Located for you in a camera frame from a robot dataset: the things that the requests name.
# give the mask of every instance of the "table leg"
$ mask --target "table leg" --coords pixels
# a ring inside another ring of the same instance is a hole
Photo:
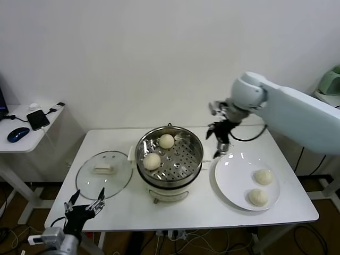
[[[41,193],[43,192],[43,190],[44,190],[44,188],[36,188],[34,193],[35,193],[35,195],[37,195],[39,197],[41,195]],[[42,200],[40,205],[36,206],[36,205],[28,202],[24,211],[22,212],[22,214],[21,214],[21,216],[18,220],[18,225],[27,224],[27,221],[30,218],[34,209],[51,209],[53,203],[54,203],[54,200]]]
[[[7,197],[7,206],[9,206],[10,202],[11,202],[12,199],[14,198],[15,193],[16,193],[16,191],[15,191],[15,189],[13,189],[12,192],[11,192],[11,194]],[[5,205],[6,205],[6,203],[4,203],[4,204],[1,206],[1,208],[0,208],[0,215],[2,215],[2,214],[4,213],[4,211],[5,211]]]
[[[19,225],[27,223],[34,209],[52,208],[54,200],[42,200],[39,197],[44,190],[43,188],[36,188],[36,190],[33,192],[1,159],[0,176],[6,182],[8,182],[15,191],[18,191],[24,198],[28,200],[28,203],[18,220]],[[13,198],[14,194],[15,193],[12,192],[8,198]]]
[[[257,243],[255,243],[252,247],[253,252],[261,253],[263,250],[278,240],[281,236],[286,234],[289,230],[291,230],[296,224],[291,225],[282,225],[276,226],[272,231],[270,231],[266,236],[261,238]]]
[[[328,184],[325,179],[319,179],[319,182],[324,187],[324,190],[307,192],[309,198],[311,200],[330,199],[340,213],[340,199],[335,193],[340,188],[340,177],[336,178],[330,184]]]
[[[102,251],[95,243],[90,240],[84,233],[81,233],[81,243],[80,246],[86,250],[90,255],[105,255],[104,251]]]
[[[100,232],[100,238],[98,242],[98,247],[102,250],[104,246],[104,241],[105,241],[105,232]]]
[[[0,176],[30,203],[38,206],[42,200],[0,159]]]

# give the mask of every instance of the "steamed bun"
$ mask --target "steamed bun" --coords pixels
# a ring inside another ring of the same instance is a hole
[[[143,166],[150,171],[159,168],[160,156],[156,153],[147,154],[143,160]]]
[[[268,202],[268,195],[260,189],[253,189],[249,192],[249,200],[256,206],[264,206]]]
[[[159,146],[163,149],[170,149],[175,143],[175,139],[170,134],[163,134],[159,139]]]
[[[254,178],[258,183],[262,185],[268,185],[273,181],[273,175],[271,171],[266,169],[256,171],[254,174]]]

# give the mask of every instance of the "computer mouse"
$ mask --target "computer mouse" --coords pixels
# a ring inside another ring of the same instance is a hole
[[[28,132],[30,132],[30,129],[28,127],[19,127],[8,134],[7,140],[9,142],[18,142],[21,138],[27,135]]]

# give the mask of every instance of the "smartphone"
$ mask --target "smartphone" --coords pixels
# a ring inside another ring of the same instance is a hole
[[[42,110],[37,110],[34,113],[28,114],[27,120],[31,124],[33,130],[38,130],[43,126],[49,125],[49,121]]]

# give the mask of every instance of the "white table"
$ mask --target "white table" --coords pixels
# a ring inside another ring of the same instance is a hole
[[[50,105],[48,107],[43,107],[42,110],[44,112],[48,112],[48,110],[54,105]],[[28,105],[8,105],[8,111],[10,115],[16,115],[17,117],[27,120],[26,115],[31,113],[28,111]],[[47,118],[50,122],[50,125],[44,127],[45,132],[48,131],[50,126],[57,119],[59,114],[62,112],[63,107],[54,112],[47,115]],[[30,132],[20,139],[18,142],[10,143],[7,141],[8,134],[14,129],[20,128],[22,126],[30,128]],[[45,133],[43,130],[33,131],[28,122],[22,122],[20,120],[8,120],[4,119],[0,121],[0,153],[28,153],[35,149],[38,143],[42,140]],[[35,208],[40,209],[49,209],[51,208],[54,200],[41,200],[39,198],[40,194],[43,191],[43,188],[37,188],[34,192],[15,174],[13,170],[11,170],[4,162],[0,159],[0,176],[8,182],[14,190],[9,195],[7,199],[7,204],[11,202],[13,199],[15,192],[18,191],[23,197],[25,197],[29,203],[27,204],[25,210],[23,211],[21,217],[18,220],[18,224],[26,224],[28,218],[30,217],[32,211]],[[4,205],[0,209],[0,213],[4,210]]]
[[[240,126],[233,133],[240,138],[250,138],[261,129],[262,126]],[[199,137],[213,155],[216,139],[212,136],[205,140],[207,128],[195,127],[189,130]],[[86,160],[107,150],[119,150],[128,154],[130,146],[135,145],[148,131],[148,129],[89,131],[49,212],[45,227],[49,227],[53,220],[64,215],[63,203],[76,191],[75,178]],[[143,187],[139,173],[134,170],[126,188],[108,199],[103,210],[96,218],[87,221],[83,230],[101,232],[188,230],[290,224],[289,227],[284,227],[260,240],[255,250],[262,250],[288,231],[292,224],[319,218],[318,212],[268,131],[251,142],[232,140],[229,151],[235,149],[264,159],[279,178],[281,195],[278,202],[269,210],[245,211],[226,201],[210,184],[211,169],[201,171],[193,182],[190,194],[184,200],[173,204],[154,204],[154,200]],[[91,201],[82,196],[77,201],[78,205],[88,203]]]
[[[327,103],[333,107],[340,106],[340,95],[323,95],[317,91],[315,91],[315,96],[322,102]],[[335,160],[335,156],[331,156],[330,160]],[[340,177],[337,176],[330,184],[326,181],[326,179],[319,179],[320,184],[324,189],[322,191],[310,191],[307,192],[308,196],[311,200],[323,200],[330,199],[338,212],[340,213],[340,199],[335,193],[338,189],[340,189]]]

